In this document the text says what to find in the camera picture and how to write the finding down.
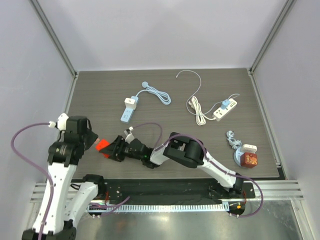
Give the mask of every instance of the light blue extension cord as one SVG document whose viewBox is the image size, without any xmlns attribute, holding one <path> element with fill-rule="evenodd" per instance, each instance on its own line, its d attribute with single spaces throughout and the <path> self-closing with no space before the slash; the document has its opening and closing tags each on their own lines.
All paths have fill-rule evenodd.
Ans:
<svg viewBox="0 0 320 240">
<path fill-rule="evenodd" d="M 156 95 L 160 101 L 164 104 L 164 105 L 169 105 L 171 103 L 171 98 L 169 96 L 168 93 L 164 92 L 164 91 L 159 91 L 156 88 L 154 88 L 153 86 L 149 86 L 148 83 L 146 81 L 144 81 L 142 83 L 142 87 L 144 88 L 143 90 L 139 91 L 135 96 L 138 97 L 138 95 L 142 92 L 148 92 L 150 94 L 154 94 Z"/>
</svg>

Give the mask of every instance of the table surface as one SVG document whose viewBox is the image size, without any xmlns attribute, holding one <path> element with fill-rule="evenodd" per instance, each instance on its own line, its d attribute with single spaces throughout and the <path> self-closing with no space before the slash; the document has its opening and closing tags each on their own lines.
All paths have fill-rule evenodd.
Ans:
<svg viewBox="0 0 320 240">
<path fill-rule="evenodd" d="M 100 139 L 113 142 L 118 135 L 124 135 L 129 126 L 157 122 L 163 127 L 161 142 L 171 132 L 192 135 L 200 139 L 211 155 L 227 168 L 248 177 L 278 177 L 266 129 L 256 101 L 247 70 L 241 69 L 199 69 L 202 86 L 196 94 L 203 112 L 216 102 L 231 94 L 240 94 L 238 102 L 221 121 L 207 121 L 198 126 L 195 116 L 186 109 L 186 101 L 199 86 L 199 78 L 191 72 L 179 70 L 127 70 L 80 72 L 72 96 L 69 115 L 82 115 L 90 119 L 92 129 Z M 120 118 L 125 110 L 125 98 L 135 96 L 142 90 L 141 83 L 147 81 L 159 91 L 167 92 L 171 104 L 164 105 L 153 94 L 142 92 L 133 116 L 128 124 Z M 235 138 L 244 144 L 257 146 L 258 166 L 249 169 L 239 167 L 233 160 L 234 150 L 227 141 L 226 132 L 234 131 Z M 146 125 L 136 128 L 133 134 L 148 147 L 154 147 L 159 137 L 157 126 Z M 98 174 L 105 179 L 158 179 L 158 178 L 208 178 L 207 173 L 184 167 L 173 160 L 160 167 L 149 169 L 139 160 L 126 158 L 123 162 L 104 158 L 92 147 L 79 162 L 74 178 L 85 174 Z"/>
</svg>

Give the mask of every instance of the white wall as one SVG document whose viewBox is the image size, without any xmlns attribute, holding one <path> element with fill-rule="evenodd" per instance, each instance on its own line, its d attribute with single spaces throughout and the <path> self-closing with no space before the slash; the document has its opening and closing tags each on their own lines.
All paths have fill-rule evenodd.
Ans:
<svg viewBox="0 0 320 240">
<path fill-rule="evenodd" d="M 77 70 L 250 67 L 285 0 L 39 0 Z"/>
<path fill-rule="evenodd" d="M 72 76 L 27 0 L 0 1 L 0 235 L 21 239 L 35 182 L 44 180 L 10 148 L 22 127 L 55 120 L 64 110 Z M 47 165 L 57 132 L 40 126 L 22 133 L 16 146 Z"/>
<path fill-rule="evenodd" d="M 298 179 L 317 231 L 320 226 L 319 12 L 319 0 L 296 1 L 255 74 L 289 176 Z"/>
</svg>

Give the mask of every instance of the purple cable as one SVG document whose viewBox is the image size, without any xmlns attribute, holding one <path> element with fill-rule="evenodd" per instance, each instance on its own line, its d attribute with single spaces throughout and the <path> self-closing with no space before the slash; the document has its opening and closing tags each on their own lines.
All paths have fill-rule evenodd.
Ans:
<svg viewBox="0 0 320 240">
<path fill-rule="evenodd" d="M 114 211 L 116 211 L 118 208 L 120 208 L 123 204 L 125 204 L 129 199 L 130 199 L 130 196 L 127 196 L 125 200 L 123 200 L 122 202 L 118 203 L 117 205 L 113 205 L 113 206 L 103 206 L 103 205 L 100 205 L 97 203 L 92 203 L 91 205 L 95 206 L 95 207 L 99 207 L 101 209 L 113 208 L 111 211 L 108 211 L 108 212 L 100 215 L 100 217 L 105 217 L 105 216 L 112 214 Z"/>
<path fill-rule="evenodd" d="M 227 174 L 227 175 L 229 175 L 229 176 L 231 176 L 231 177 L 241 178 L 241 179 L 245 179 L 245 180 L 251 181 L 251 182 L 252 182 L 254 185 L 256 185 L 256 187 L 259 189 L 259 192 L 260 192 L 260 194 L 261 194 L 261 202 L 260 202 L 260 205 L 259 205 L 259 207 L 258 207 L 258 209 L 257 209 L 256 211 L 254 211 L 253 213 L 244 215 L 244 216 L 241 216 L 241 215 L 238 216 L 238 215 L 233 214 L 233 213 L 232 213 L 231 215 L 233 215 L 233 216 L 235 216 L 235 217 L 239 217 L 239 218 L 246 218 L 246 217 L 251 217 L 251 216 L 257 214 L 257 213 L 261 210 L 262 205 L 263 205 L 263 203 L 264 203 L 264 194 L 263 194 L 260 186 L 258 185 L 258 183 L 256 183 L 256 181 L 254 181 L 254 180 L 251 179 L 250 177 L 241 176 L 241 175 L 235 175 L 235 174 L 229 173 L 229 172 L 223 170 L 223 169 L 222 169 L 221 167 L 219 167 L 218 165 L 216 165 L 213 161 L 209 160 L 209 158 L 207 158 L 207 155 L 206 155 L 207 151 L 206 151 L 206 149 L 205 149 L 205 146 L 204 146 L 197 138 L 195 138 L 194 136 L 187 135 L 187 134 L 176 134 L 176 135 L 173 135 L 173 136 L 169 137 L 169 139 L 166 140 L 161 146 L 155 148 L 154 150 L 155 150 L 155 151 L 159 151 L 159 150 L 162 149 L 170 140 L 172 140 L 172 139 L 174 139 L 174 138 L 176 138 L 176 137 L 187 137 L 187 138 L 190 138 L 190 139 L 196 141 L 196 142 L 200 145 L 200 147 L 202 148 L 202 151 L 203 151 L 203 153 L 204 153 L 204 158 L 205 158 L 207 161 L 209 161 L 209 163 L 211 163 L 213 166 L 215 166 L 217 169 L 219 169 L 219 170 L 220 170 L 221 172 L 223 172 L 224 174 Z"/>
<path fill-rule="evenodd" d="M 156 147 L 158 145 L 161 137 L 162 137 L 162 132 L 163 132 L 162 126 L 159 123 L 156 123 L 156 122 L 146 122 L 146 123 L 142 123 L 142 124 L 139 124 L 137 126 L 134 126 L 133 129 L 142 127 L 144 125 L 157 125 L 160 128 L 160 136 L 158 137 L 157 141 L 154 144 L 154 147 Z"/>
<path fill-rule="evenodd" d="M 16 140 L 17 136 L 21 132 L 23 132 L 24 130 L 27 130 L 27 129 L 35 127 L 35 126 L 41 126 L 41 125 L 49 125 L 49 123 L 48 122 L 40 122 L 40 123 L 35 123 L 35 124 L 31 124 L 31 125 L 25 126 L 24 128 L 22 128 L 19 131 L 17 131 L 14 134 L 14 136 L 12 137 L 12 139 L 11 139 L 11 148 L 12 148 L 13 152 L 15 154 L 17 154 L 25 162 L 27 162 L 28 164 L 30 164 L 34 168 L 38 169 L 41 173 L 43 173 L 47 177 L 47 179 L 48 179 L 48 181 L 50 183 L 50 197 L 49 197 L 48 205 L 46 206 L 46 209 L 45 209 L 45 212 L 44 212 L 44 215 L 43 215 L 43 218 L 42 218 L 42 222 L 41 222 L 41 225 L 40 225 L 40 230 L 39 230 L 39 234 L 38 234 L 38 240 L 42 239 L 42 234 L 43 234 L 43 231 L 44 231 L 45 223 L 46 223 L 47 216 L 48 216 L 48 213 L 49 213 L 49 210 L 50 210 L 52 199 L 54 197 L 54 181 L 52 180 L 50 174 L 45 169 L 43 169 L 42 167 L 40 167 L 39 165 L 37 165 L 36 163 L 34 163 L 30 159 L 28 159 L 26 156 L 22 155 L 22 153 L 20 153 L 16 149 L 15 140 Z"/>
</svg>

